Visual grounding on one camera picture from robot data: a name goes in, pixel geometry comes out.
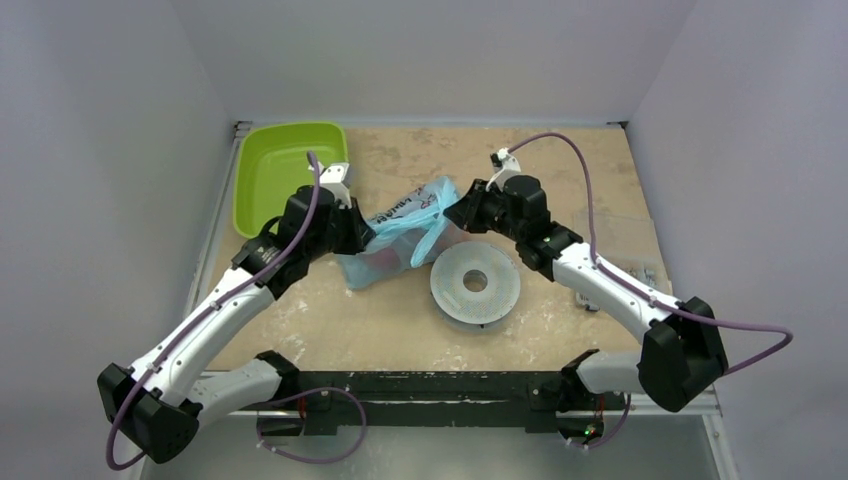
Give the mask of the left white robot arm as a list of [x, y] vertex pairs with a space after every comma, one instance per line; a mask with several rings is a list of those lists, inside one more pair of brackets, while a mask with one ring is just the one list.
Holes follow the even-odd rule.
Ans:
[[300, 187], [283, 213], [243, 244], [212, 293], [174, 331], [130, 366], [112, 363], [99, 374], [97, 387], [111, 423], [108, 467], [121, 471], [143, 458], [166, 463], [202, 427], [255, 404], [284, 409], [312, 395], [339, 394], [364, 418], [364, 406], [351, 392], [303, 388], [301, 371], [273, 350], [215, 377], [202, 374], [247, 323], [307, 275], [314, 260], [360, 253], [373, 236], [344, 184]]

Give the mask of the blue plastic bag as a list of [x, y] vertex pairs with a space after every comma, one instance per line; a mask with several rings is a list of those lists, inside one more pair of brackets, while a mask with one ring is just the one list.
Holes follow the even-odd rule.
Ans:
[[422, 267], [453, 245], [466, 241], [469, 235], [444, 216], [444, 210], [459, 197], [454, 182], [442, 176], [368, 219], [375, 237], [365, 251], [336, 257], [347, 287], [364, 289]]

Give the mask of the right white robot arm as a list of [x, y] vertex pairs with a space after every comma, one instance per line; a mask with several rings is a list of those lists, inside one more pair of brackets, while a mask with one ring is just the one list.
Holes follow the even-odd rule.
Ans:
[[604, 393], [638, 393], [678, 412], [728, 372], [712, 308], [697, 297], [683, 302], [666, 295], [593, 257], [589, 243], [552, 220], [538, 179], [518, 175], [503, 188], [477, 179], [444, 215], [466, 232], [493, 231], [512, 240], [530, 270], [587, 296], [638, 341], [639, 352], [594, 349], [569, 362], [561, 381], [569, 404], [584, 407]]

